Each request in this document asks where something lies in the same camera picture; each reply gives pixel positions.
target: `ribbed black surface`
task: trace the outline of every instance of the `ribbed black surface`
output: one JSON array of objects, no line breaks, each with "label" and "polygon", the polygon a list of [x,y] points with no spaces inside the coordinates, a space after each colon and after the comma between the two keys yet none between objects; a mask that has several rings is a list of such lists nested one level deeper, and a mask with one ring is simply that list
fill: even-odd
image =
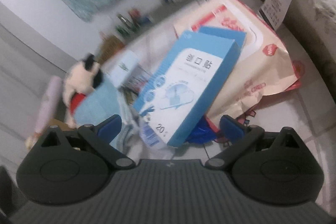
[{"label": "ribbed black surface", "polygon": [[327,224],[314,203],[267,206],[241,194],[225,173],[199,160],[143,160],[117,172],[93,198],[64,207],[27,203],[14,224]]}]

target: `plush toy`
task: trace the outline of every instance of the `plush toy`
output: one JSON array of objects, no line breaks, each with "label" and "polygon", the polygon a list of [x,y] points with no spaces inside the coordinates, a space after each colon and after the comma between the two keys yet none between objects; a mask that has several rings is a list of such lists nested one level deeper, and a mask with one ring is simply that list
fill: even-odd
[{"label": "plush toy", "polygon": [[66,123],[75,128],[73,114],[80,103],[93,92],[103,81],[103,73],[99,63],[89,54],[84,60],[76,63],[64,79],[63,101],[68,108]]}]

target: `blue box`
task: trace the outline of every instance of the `blue box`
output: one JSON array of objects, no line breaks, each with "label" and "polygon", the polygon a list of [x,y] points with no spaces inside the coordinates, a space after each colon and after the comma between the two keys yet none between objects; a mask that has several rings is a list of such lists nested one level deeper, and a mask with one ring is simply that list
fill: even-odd
[{"label": "blue box", "polygon": [[134,109],[166,144],[181,146],[221,90],[240,52],[233,39],[185,31]]}]

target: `paper bag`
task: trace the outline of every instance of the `paper bag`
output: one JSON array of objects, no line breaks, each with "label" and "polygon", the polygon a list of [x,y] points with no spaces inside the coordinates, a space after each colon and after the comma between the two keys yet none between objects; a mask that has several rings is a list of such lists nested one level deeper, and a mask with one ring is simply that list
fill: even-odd
[{"label": "paper bag", "polygon": [[236,118],[262,96],[283,92],[296,82],[284,44],[238,0],[210,0],[178,20],[174,27],[179,36],[184,30],[197,31],[203,25],[247,33],[235,67],[207,111],[215,126],[219,126],[224,114]]}]

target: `red hexagon logo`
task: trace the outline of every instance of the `red hexagon logo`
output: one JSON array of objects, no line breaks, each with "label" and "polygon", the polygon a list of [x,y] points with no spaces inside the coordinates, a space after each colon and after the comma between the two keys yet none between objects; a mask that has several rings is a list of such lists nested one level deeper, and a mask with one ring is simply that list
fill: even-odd
[{"label": "red hexagon logo", "polygon": [[265,48],[262,50],[262,52],[267,56],[273,56],[277,50],[277,45],[275,44],[269,44],[265,46]]}]

